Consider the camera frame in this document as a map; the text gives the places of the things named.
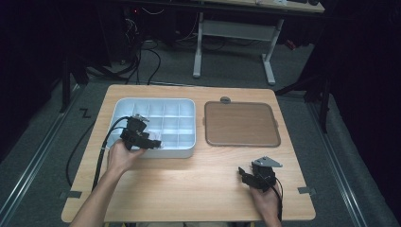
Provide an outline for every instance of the floor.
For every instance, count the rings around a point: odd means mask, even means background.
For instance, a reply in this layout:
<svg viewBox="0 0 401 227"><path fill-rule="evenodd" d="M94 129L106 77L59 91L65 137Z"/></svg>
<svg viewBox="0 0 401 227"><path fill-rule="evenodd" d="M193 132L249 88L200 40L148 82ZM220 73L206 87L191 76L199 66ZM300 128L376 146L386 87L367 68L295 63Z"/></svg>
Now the floor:
<svg viewBox="0 0 401 227"><path fill-rule="evenodd" d="M266 44L244 46L234 40L219 48L206 43L202 75L192 78L194 46L173 47L146 42L139 76L130 84L265 88L278 90L295 82L313 45L289 50L278 45L271 64L276 84L270 86L260 60ZM119 70L125 65L114 65ZM66 226L61 221L65 194L73 181L101 102L110 84L122 83L91 76L87 86L75 86L70 108L61 109L61 86L32 117L29 127L0 165L0 226ZM328 134L317 125L319 103L305 103L302 92L279 96L293 146L317 216L311 221L285 221L284 226L399 226L383 201L375 182L360 160L344 126L334 98L327 117Z"/></svg>

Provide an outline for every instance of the wooden table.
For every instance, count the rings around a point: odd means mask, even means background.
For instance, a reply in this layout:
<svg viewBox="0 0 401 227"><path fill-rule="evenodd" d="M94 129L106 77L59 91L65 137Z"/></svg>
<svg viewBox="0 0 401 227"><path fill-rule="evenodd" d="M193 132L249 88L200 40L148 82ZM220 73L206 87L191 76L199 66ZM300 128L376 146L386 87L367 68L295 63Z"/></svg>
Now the wooden table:
<svg viewBox="0 0 401 227"><path fill-rule="evenodd" d="M264 102L271 105L281 145L277 148L212 147L205 141L204 104L228 96L232 101ZM105 221L250 221L260 220L249 187L241 182L239 166L251 173L251 161L262 156L281 163L275 168L284 187L284 220L308 220L315 210L305 187L286 124L272 90L169 87L110 86L82 157L72 191L82 192L79 199L69 198L62 220L72 221L91 193L99 148L110 126L116 102L123 97L184 97L196 105L197 143L188 159L141 159L122 177Z"/></svg>

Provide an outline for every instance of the wire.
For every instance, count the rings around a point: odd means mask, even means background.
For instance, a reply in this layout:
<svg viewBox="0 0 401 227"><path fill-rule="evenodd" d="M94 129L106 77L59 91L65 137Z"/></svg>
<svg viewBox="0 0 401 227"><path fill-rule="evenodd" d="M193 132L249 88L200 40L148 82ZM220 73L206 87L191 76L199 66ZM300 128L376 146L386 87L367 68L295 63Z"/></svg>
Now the wire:
<svg viewBox="0 0 401 227"><path fill-rule="evenodd" d="M242 43L238 43L238 42L234 42L234 41L227 41L227 43L228 44L240 45L240 46L250 46L250 45L260 44L261 41L252 40L252 41L248 42L247 44L242 44Z"/></svg>
<svg viewBox="0 0 401 227"><path fill-rule="evenodd" d="M280 188L281 188L281 200L283 200L284 197L284 192L283 192L283 186L281 185L281 182L276 178L276 181L280 184Z"/></svg>
<svg viewBox="0 0 401 227"><path fill-rule="evenodd" d="M96 173L95 173L95 177L94 177L94 184L92 185L92 191L95 189L95 187L97 186L97 182L99 180L99 175L100 175L100 169L101 169L101 165L103 163L103 156L104 156L104 150L106 149L106 145L107 145L107 140L109 139L110 134L112 133L112 131L116 130L117 128L115 127L120 121L122 120L128 120L130 119L128 116L123 116L120 117L118 120L116 120L114 122L114 124L112 125L112 127L109 129L109 132L107 132L106 138L104 138L103 144L100 148L100 152L99 152L99 157L97 158L97 165L96 165Z"/></svg>
<svg viewBox="0 0 401 227"><path fill-rule="evenodd" d="M140 33L138 35L137 42L131 48L132 50L135 51L135 50L138 50L138 49L142 48L142 44L143 43L141 42L141 40L142 40L143 36L144 36L144 34L142 34L142 33ZM90 60L87 60L87 59L83 58L82 56L77 56L77 57L80 60L82 60L83 62L86 62L87 64L91 65L93 68L95 68L100 73L100 75L99 75L99 74L94 73L93 71L87 69L86 71L89 74L92 74L92 75L94 75L96 77L109 77L111 79L118 79L118 80L127 80L127 78L121 77L121 75L129 73L131 70L135 70L135 67L137 67L137 64L139 64L135 60L136 59L136 52L133 52L133 51L132 51L132 57L131 57L130 66L128 66L127 68L125 68L125 69L123 69L123 70L121 70L119 72L116 72L116 73L114 73L114 72L108 70L107 68L105 68L105 67L103 67L101 65L98 65L98 64L96 64L96 63L94 63L94 62L92 62Z"/></svg>
<svg viewBox="0 0 401 227"><path fill-rule="evenodd" d="M160 58L160 55L158 53L156 53L155 51L148 49L148 51L152 52L153 54L155 54L157 56L157 58L159 59L159 63L157 64L157 68L154 70L154 72L152 73L152 75L149 77L148 79L148 85L150 85L150 81L153 78L153 76L156 74L156 72L159 70L160 68L160 64L162 63L162 59Z"/></svg>
<svg viewBox="0 0 401 227"><path fill-rule="evenodd" d="M131 47L131 41L134 41L135 36L138 35L138 26L131 19L126 18L125 21L129 23L129 27L125 33L125 36L127 37L128 47Z"/></svg>
<svg viewBox="0 0 401 227"><path fill-rule="evenodd" d="M71 160L72 160L72 158L73 158L75 152L77 151L79 144L82 142L83 138L84 138L85 135L88 133L88 131L94 126L94 124L95 124L95 121L89 126L89 128L88 128L88 129L83 133L83 135L79 138L78 142L77 142L76 145L74 146L73 151L72 151L71 154L70 154L70 157L68 158L67 165L66 165L66 167L65 167L65 177L67 178L67 182L68 182L68 184L69 184L70 186L73 186L73 184L71 183L70 174L69 174L69 168L70 168Z"/></svg>
<svg viewBox="0 0 401 227"><path fill-rule="evenodd" d="M147 12L150 15L157 15L157 14L160 14L165 11L164 9L162 9L161 11L158 11L158 12L150 12L150 11L147 11L145 8L142 8L142 10Z"/></svg>
<svg viewBox="0 0 401 227"><path fill-rule="evenodd" d="M196 37L198 37L198 35L196 35L196 36L194 36L194 37L191 37L191 38L189 38L189 39L186 39L186 40L184 40L184 41L175 42L175 44L178 44L178 45L184 46L184 47L191 47L191 46L194 46L194 45L197 44L197 41L196 41L196 40L193 41L193 42L191 42L191 44L181 44L181 43L191 41L191 39L194 39L194 38L196 38Z"/></svg>
<svg viewBox="0 0 401 227"><path fill-rule="evenodd" d="M139 49L139 60L138 62L140 62L142 59L142 49ZM136 69L136 85L141 85L141 82L139 81L139 63L138 63L138 68Z"/></svg>
<svg viewBox="0 0 401 227"><path fill-rule="evenodd" d="M190 40L190 39L193 39L194 37L197 37L197 36L198 36L198 35L194 35L194 36L192 36L192 37L189 37L189 36L191 36L191 35L194 33L195 27L197 26L198 18L199 18L199 14L197 13L197 17L195 18L195 22L194 22L194 25L192 26L191 31L188 33L187 36L185 36L185 38L182 38L182 39L180 39L180 40L176 40L176 42Z"/></svg>
<svg viewBox="0 0 401 227"><path fill-rule="evenodd" d="M139 70L139 63L141 61L141 57L135 57L136 60L136 67L132 70L132 72L130 73L130 75L127 77L127 80L125 82L125 84L128 84L130 82L131 77L133 76L133 74L138 73Z"/></svg>
<svg viewBox="0 0 401 227"><path fill-rule="evenodd" d="M218 39L218 38L215 38L215 39L208 39L209 41L211 41L211 40L220 40L220 39ZM220 50L222 47L224 47L226 45L226 39L222 39L222 44L221 44L221 46L219 46L219 47L217 47L217 48L207 48L206 46L204 46L204 45L202 45L202 48L203 49L205 49L205 50L210 50L210 51L217 51L217 50Z"/></svg>

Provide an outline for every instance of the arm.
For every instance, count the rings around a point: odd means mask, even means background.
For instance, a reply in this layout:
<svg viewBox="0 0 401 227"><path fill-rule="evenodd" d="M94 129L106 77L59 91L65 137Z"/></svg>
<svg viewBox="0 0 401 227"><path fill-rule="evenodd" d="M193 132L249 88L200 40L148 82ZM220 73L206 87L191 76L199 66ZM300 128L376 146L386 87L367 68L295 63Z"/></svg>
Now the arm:
<svg viewBox="0 0 401 227"><path fill-rule="evenodd" d="M250 186L250 191L253 196L253 201L257 211L262 216L267 227L281 227L281 222L278 219L278 203L279 199L274 191L270 188L266 192L262 192Z"/></svg>
<svg viewBox="0 0 401 227"><path fill-rule="evenodd" d="M144 152L144 149L135 152L128 151L124 143L117 140L109 150L106 172L100 178L94 191L80 207L70 226L101 226L118 181Z"/></svg>

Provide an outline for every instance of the hand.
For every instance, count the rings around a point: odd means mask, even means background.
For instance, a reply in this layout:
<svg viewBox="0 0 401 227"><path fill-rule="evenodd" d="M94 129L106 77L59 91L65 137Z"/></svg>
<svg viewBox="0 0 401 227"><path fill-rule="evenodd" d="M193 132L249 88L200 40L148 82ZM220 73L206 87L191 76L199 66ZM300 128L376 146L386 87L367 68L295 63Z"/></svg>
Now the hand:
<svg viewBox="0 0 401 227"><path fill-rule="evenodd" d="M134 161L144 154L145 151L143 148L136 151L127 150L124 142L117 140L109 150L107 170L116 171L117 174L122 175L133 167Z"/></svg>
<svg viewBox="0 0 401 227"><path fill-rule="evenodd" d="M280 194L277 184L274 188ZM266 192L262 192L261 190L250 186L250 191L256 209L265 221L266 226L281 226L281 222L278 219L278 205L280 201L273 189L269 188Z"/></svg>

